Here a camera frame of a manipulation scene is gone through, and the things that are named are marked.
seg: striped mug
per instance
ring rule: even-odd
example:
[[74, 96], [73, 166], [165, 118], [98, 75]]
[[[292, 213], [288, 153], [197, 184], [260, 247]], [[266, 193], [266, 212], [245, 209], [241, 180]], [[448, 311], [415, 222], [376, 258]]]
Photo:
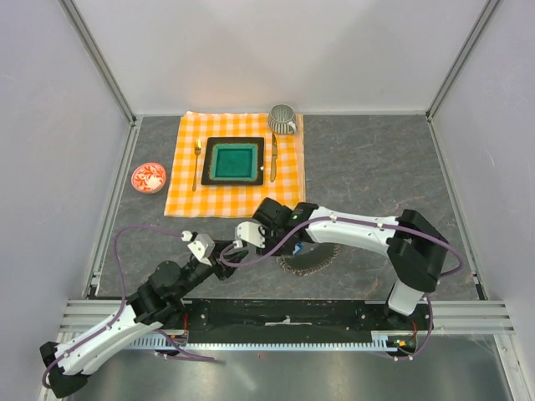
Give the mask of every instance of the striped mug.
[[278, 104], [271, 109], [267, 125], [274, 134], [293, 135], [298, 132], [295, 113], [286, 104]]

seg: fork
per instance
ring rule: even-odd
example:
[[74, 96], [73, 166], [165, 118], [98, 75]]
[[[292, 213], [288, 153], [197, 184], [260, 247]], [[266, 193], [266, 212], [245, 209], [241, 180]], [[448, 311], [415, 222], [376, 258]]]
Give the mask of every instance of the fork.
[[201, 141], [197, 140], [195, 143], [195, 175], [193, 175], [193, 192], [197, 189], [197, 161], [201, 154]]

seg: gray marble table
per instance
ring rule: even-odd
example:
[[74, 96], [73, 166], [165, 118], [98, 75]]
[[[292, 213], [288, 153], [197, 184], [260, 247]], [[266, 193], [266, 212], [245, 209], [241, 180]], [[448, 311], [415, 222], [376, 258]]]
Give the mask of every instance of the gray marble table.
[[[129, 174], [157, 161], [171, 171], [179, 117], [145, 118]], [[399, 215], [405, 208], [422, 213], [450, 243], [462, 248], [446, 183], [424, 116], [306, 116], [304, 149], [307, 201], [361, 215]], [[131, 224], [232, 238], [239, 220], [164, 217], [167, 185], [157, 194], [136, 192], [127, 180], [113, 232]], [[128, 292], [133, 292], [164, 260], [184, 263], [186, 246], [177, 238], [131, 231], [120, 238]], [[446, 260], [446, 269], [455, 265]], [[238, 270], [230, 280], [210, 277], [191, 297], [354, 298], [384, 300], [395, 272], [384, 257], [343, 246], [331, 266], [306, 277], [284, 272], [272, 258]], [[109, 248], [100, 297], [120, 295], [120, 280]], [[441, 300], [477, 298], [471, 272], [443, 280], [434, 296]]]

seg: yellow gingham napkin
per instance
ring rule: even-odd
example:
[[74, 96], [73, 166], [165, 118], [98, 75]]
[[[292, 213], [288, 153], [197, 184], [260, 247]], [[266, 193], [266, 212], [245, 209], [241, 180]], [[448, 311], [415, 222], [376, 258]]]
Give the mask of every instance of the yellow gingham napkin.
[[[277, 177], [269, 180], [272, 133], [268, 114], [200, 114], [188, 112], [181, 118], [176, 141], [171, 183], [167, 193], [166, 216], [251, 217], [267, 196], [294, 208], [304, 201], [303, 116], [298, 114], [296, 135], [277, 135]], [[264, 184], [262, 186], [204, 186], [202, 168], [206, 141], [210, 137], [262, 136]], [[197, 188], [193, 192], [196, 140], [202, 152], [197, 165]]]

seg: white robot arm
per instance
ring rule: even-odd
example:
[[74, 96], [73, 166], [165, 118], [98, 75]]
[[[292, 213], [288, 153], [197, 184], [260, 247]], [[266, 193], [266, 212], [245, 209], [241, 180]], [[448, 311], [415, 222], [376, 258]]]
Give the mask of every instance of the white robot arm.
[[439, 246], [447, 244], [446, 239], [416, 211], [404, 211], [399, 217], [368, 217], [310, 203], [300, 203], [291, 210], [266, 198], [253, 220], [237, 226], [235, 241], [214, 241], [207, 234], [183, 231], [182, 240], [192, 254], [186, 265], [162, 262], [127, 303], [102, 323], [71, 343], [45, 343], [41, 347], [47, 366], [43, 383], [48, 376], [46, 386], [58, 398], [66, 397], [137, 338], [173, 326], [173, 319], [185, 311], [182, 298], [189, 291], [212, 274], [225, 280], [241, 265], [248, 253], [240, 249], [245, 248], [244, 243], [253, 245], [261, 258], [292, 255], [299, 242], [357, 246], [386, 256], [398, 275], [386, 312], [401, 317], [409, 317], [422, 295], [435, 290], [447, 253]]

